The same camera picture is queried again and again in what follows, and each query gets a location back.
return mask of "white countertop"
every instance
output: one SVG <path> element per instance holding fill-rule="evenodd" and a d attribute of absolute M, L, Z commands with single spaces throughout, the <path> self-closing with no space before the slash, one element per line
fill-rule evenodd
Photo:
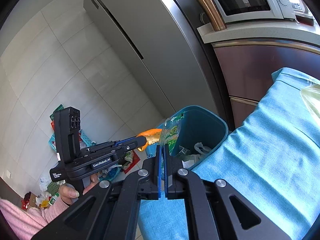
<path fill-rule="evenodd" d="M 291 21 L 264 20 L 232 23 L 227 29 L 215 32 L 210 23 L 198 29 L 204 43 L 243 38 L 280 38 L 308 42 L 320 46 L 320 27 Z"/>

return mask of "blue cloth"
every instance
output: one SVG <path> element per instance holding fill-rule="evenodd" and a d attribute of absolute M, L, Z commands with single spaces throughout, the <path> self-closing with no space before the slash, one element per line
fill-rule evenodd
<path fill-rule="evenodd" d="M 272 77 L 255 111 L 193 171 L 225 179 L 298 240 L 320 212 L 320 127 L 300 96 L 314 79 L 289 68 Z M 142 201 L 139 226 L 145 240 L 188 239 L 183 200 Z"/>

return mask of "copper tumbler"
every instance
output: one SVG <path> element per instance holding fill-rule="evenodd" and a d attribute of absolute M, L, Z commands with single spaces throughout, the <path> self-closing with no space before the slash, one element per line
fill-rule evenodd
<path fill-rule="evenodd" d="M 197 0 L 197 2 L 208 16 L 214 31 L 217 32 L 227 28 L 214 0 Z"/>

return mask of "microwave oven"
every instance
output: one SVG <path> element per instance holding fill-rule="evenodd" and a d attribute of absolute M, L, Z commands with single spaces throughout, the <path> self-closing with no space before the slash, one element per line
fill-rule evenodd
<path fill-rule="evenodd" d="M 289 0 L 214 0 L 226 23 L 254 19 L 296 19 Z"/>

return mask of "pink sweater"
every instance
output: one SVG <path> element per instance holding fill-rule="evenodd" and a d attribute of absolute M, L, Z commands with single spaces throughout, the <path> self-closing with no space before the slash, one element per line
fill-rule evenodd
<path fill-rule="evenodd" d="M 20 240 L 30 240 L 67 208 L 68 206 L 60 197 L 50 208 L 43 211 L 30 208 L 28 212 L 21 210 L 8 200 L 0 199 L 0 210 Z"/>

